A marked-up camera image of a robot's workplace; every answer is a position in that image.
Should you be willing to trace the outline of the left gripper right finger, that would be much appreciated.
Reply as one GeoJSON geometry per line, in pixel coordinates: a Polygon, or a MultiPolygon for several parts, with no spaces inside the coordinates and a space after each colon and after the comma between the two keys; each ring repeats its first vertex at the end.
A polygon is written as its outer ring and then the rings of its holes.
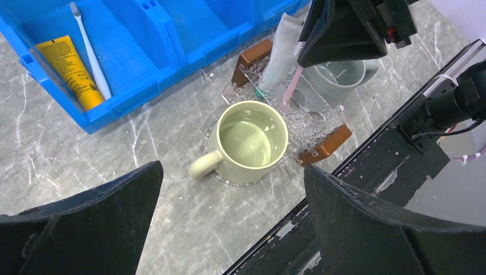
{"type": "Polygon", "coordinates": [[[307,203],[325,274],[484,274],[485,227],[419,214],[311,164],[307,203]]]}

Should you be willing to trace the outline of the light blue toothbrush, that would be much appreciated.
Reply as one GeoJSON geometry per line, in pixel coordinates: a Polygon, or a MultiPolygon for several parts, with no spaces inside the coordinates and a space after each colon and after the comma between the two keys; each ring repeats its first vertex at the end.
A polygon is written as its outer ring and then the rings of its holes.
{"type": "Polygon", "coordinates": [[[97,56],[96,56],[96,54],[93,50],[92,44],[89,40],[89,37],[87,35],[86,29],[85,29],[84,24],[83,24],[83,20],[81,18],[81,13],[79,11],[79,8],[77,7],[77,5],[74,2],[70,2],[69,7],[70,7],[71,12],[72,12],[72,14],[73,14],[75,20],[77,21],[78,26],[79,26],[80,33],[81,33],[81,36],[83,38],[83,42],[84,42],[84,45],[85,45],[85,48],[86,48],[86,51],[87,51],[89,64],[91,66],[93,77],[95,79],[95,83],[96,83],[99,91],[103,95],[104,99],[108,100],[112,97],[111,90],[109,88],[109,85],[107,83],[105,75],[104,75],[104,73],[101,69],[98,58],[97,58],[97,56]]]}

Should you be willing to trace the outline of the white toothpaste tube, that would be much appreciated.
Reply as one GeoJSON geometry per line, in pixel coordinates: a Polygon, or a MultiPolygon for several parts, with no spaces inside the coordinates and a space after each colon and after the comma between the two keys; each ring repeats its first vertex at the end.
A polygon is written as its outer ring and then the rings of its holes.
{"type": "Polygon", "coordinates": [[[303,28],[303,21],[284,13],[275,32],[270,60],[262,73],[256,93],[263,98],[265,88],[279,86],[296,63],[295,48],[303,28]]]}

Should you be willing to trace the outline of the green ceramic mug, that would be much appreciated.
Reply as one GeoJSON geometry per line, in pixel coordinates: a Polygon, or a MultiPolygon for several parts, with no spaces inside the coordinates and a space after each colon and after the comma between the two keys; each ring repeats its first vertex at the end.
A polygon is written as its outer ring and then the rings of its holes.
{"type": "Polygon", "coordinates": [[[192,178],[214,171],[234,184],[261,180],[284,156],[288,127],[273,107],[259,101],[240,101],[228,107],[212,129],[207,154],[189,167],[192,178]]]}

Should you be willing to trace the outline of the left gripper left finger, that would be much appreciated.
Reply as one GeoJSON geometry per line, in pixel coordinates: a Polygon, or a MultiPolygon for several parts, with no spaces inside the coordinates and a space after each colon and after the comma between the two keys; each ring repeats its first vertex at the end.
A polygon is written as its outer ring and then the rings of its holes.
{"type": "Polygon", "coordinates": [[[2,274],[135,274],[163,181],[160,161],[1,215],[2,274]]]}

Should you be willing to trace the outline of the blue three-compartment bin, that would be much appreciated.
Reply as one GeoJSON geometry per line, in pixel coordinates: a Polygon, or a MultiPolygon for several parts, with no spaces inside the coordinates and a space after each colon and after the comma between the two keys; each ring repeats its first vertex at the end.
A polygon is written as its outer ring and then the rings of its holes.
{"type": "Polygon", "coordinates": [[[295,14],[307,1],[77,1],[111,98],[84,111],[36,46],[71,38],[88,56],[68,1],[2,1],[1,33],[19,62],[86,132],[94,133],[295,14]]]}

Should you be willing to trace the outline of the grey ceramic mug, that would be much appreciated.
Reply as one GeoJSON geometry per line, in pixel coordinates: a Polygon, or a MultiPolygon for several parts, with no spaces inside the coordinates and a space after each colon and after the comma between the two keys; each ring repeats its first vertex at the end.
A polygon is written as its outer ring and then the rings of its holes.
{"type": "Polygon", "coordinates": [[[303,69],[304,78],[331,108],[343,103],[351,91],[378,71],[377,60],[326,62],[303,69]]]}

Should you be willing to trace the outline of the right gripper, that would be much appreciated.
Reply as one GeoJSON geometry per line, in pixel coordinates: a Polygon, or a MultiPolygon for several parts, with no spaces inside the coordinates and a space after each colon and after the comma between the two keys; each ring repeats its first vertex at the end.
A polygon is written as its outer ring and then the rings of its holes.
{"type": "Polygon", "coordinates": [[[330,61],[372,60],[411,44],[414,1],[312,1],[297,50],[303,68],[330,61]]]}

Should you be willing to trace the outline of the clear holder with wooden ends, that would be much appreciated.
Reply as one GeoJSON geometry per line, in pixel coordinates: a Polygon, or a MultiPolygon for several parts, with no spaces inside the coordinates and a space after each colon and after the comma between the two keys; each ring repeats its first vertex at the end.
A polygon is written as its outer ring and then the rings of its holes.
{"type": "Polygon", "coordinates": [[[266,38],[239,55],[230,97],[232,102],[260,101],[279,111],[289,131],[288,154],[303,167],[317,163],[331,156],[352,132],[304,76],[298,79],[289,102],[283,102],[295,67],[279,85],[272,87],[264,83],[262,73],[269,63],[272,45],[266,38]]]}

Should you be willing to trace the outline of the clear textured oval tray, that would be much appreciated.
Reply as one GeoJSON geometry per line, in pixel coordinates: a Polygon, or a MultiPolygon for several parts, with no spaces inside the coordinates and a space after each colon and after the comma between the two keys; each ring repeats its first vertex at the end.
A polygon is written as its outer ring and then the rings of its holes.
{"type": "Polygon", "coordinates": [[[257,70],[242,67],[241,72],[243,84],[222,93],[228,107],[207,130],[203,155],[190,166],[191,176],[212,173],[232,186],[250,186],[288,158],[301,166],[317,163],[351,136],[343,103],[325,97],[309,76],[300,76],[285,103],[290,74],[271,86],[257,70]]]}

